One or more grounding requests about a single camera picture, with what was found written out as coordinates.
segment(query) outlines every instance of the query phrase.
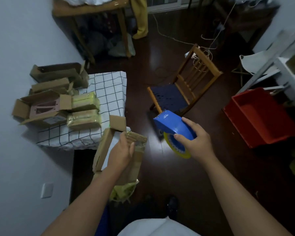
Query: light switch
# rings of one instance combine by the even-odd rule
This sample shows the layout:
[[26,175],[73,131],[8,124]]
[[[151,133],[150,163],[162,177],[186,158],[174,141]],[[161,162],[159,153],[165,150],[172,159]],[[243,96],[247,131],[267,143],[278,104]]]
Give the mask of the light switch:
[[53,183],[44,183],[41,190],[41,198],[49,198],[52,196]]

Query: grid pattern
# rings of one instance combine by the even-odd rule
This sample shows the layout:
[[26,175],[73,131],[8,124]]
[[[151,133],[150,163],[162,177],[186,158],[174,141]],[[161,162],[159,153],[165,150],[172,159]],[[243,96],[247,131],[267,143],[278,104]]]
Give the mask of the grid pattern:
[[97,149],[105,128],[109,127],[109,116],[124,116],[127,77],[123,71],[89,75],[87,89],[79,94],[95,92],[100,101],[102,127],[72,131],[66,124],[39,131],[37,144],[64,150]]

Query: wall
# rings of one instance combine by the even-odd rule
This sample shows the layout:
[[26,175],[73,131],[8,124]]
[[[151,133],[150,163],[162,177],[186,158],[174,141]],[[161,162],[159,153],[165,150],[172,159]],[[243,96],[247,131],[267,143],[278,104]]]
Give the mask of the wall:
[[[82,62],[51,9],[51,0],[0,0],[0,235],[39,235],[69,204],[73,152],[43,151],[11,116],[33,64]],[[44,182],[51,198],[40,198]]]
[[277,1],[281,4],[281,7],[267,31],[254,47],[255,53],[267,49],[281,30],[295,31],[295,0]]

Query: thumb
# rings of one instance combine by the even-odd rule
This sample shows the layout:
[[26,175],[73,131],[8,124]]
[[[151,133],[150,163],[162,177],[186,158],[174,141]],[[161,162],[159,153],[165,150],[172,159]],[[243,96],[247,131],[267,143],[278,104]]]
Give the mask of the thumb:
[[180,134],[174,134],[174,138],[180,142],[181,144],[183,144],[185,147],[189,145],[190,140],[188,140],[187,138],[185,138],[183,135]]
[[130,157],[132,157],[134,153],[134,142],[130,144],[130,147],[129,147],[129,155]]

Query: red plastic bin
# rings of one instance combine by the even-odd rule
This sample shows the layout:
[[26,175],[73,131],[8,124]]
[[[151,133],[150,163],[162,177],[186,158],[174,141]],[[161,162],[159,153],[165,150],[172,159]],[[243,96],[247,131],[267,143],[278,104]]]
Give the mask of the red plastic bin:
[[250,148],[295,136],[295,123],[263,88],[233,96],[223,110]]

